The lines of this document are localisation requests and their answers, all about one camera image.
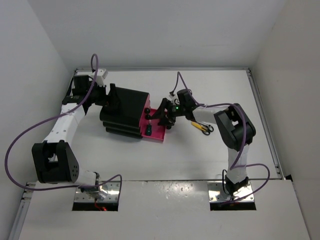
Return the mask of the pink bottom drawer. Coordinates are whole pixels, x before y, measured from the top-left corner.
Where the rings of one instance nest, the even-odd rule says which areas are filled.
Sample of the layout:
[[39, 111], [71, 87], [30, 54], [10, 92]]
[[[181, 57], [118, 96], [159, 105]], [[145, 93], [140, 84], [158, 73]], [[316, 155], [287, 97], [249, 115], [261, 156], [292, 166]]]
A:
[[[139, 121], [140, 133], [142, 138], [147, 140], [153, 140], [163, 142], [165, 139], [166, 128], [158, 125], [159, 119], [150, 119], [150, 117], [156, 112], [156, 109], [145, 107], [142, 111], [142, 115]], [[146, 127], [148, 124], [152, 125], [152, 135], [146, 136]]]

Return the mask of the green screwdriver bit tool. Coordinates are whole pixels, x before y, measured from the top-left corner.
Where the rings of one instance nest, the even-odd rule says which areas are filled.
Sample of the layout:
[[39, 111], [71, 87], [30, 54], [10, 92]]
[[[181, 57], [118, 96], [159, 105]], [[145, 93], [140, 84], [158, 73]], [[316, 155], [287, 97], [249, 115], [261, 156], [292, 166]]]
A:
[[150, 123], [146, 125], [145, 135], [146, 136], [152, 135], [152, 125]]

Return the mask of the black drawer cabinet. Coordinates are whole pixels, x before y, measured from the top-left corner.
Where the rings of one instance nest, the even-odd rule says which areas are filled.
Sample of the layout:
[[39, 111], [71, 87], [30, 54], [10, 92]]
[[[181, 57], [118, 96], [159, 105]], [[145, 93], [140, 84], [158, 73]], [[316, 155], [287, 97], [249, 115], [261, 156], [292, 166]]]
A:
[[116, 88], [120, 99], [119, 112], [104, 112], [103, 106], [99, 119], [108, 133], [141, 139], [139, 123], [143, 110], [150, 105], [150, 94], [118, 86]]

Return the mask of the yellow utility knife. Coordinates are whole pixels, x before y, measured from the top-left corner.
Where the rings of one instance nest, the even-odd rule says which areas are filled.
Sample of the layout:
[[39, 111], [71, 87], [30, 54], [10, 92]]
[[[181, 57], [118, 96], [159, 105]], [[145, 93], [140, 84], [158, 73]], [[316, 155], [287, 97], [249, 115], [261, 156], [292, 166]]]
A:
[[191, 125], [196, 127], [197, 129], [203, 131], [203, 132], [205, 132], [207, 130], [203, 125], [201, 125], [197, 122], [194, 122], [194, 121], [191, 122]]

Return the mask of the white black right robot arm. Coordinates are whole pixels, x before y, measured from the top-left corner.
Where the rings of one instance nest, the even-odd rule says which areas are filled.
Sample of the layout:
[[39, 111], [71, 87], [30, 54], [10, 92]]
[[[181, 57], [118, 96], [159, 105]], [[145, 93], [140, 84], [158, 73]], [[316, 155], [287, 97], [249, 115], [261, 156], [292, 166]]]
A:
[[219, 103], [212, 106], [200, 104], [188, 89], [182, 89], [177, 92], [177, 102], [163, 98], [158, 109], [148, 119], [159, 120], [159, 126], [169, 129], [174, 126], [177, 117], [217, 126], [228, 150], [228, 169], [222, 187], [226, 194], [233, 196], [248, 184], [248, 151], [256, 129], [238, 103]]

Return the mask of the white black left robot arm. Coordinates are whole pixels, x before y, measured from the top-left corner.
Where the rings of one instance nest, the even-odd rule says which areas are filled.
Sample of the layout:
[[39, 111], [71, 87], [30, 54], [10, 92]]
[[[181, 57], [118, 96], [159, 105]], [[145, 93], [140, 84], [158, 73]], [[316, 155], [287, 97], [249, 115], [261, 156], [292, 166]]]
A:
[[112, 97], [106, 93], [106, 77], [106, 73], [73, 76], [51, 132], [31, 149], [40, 183], [68, 183], [86, 190], [98, 187], [99, 174], [80, 167], [72, 151], [72, 141], [92, 105], [110, 105]]

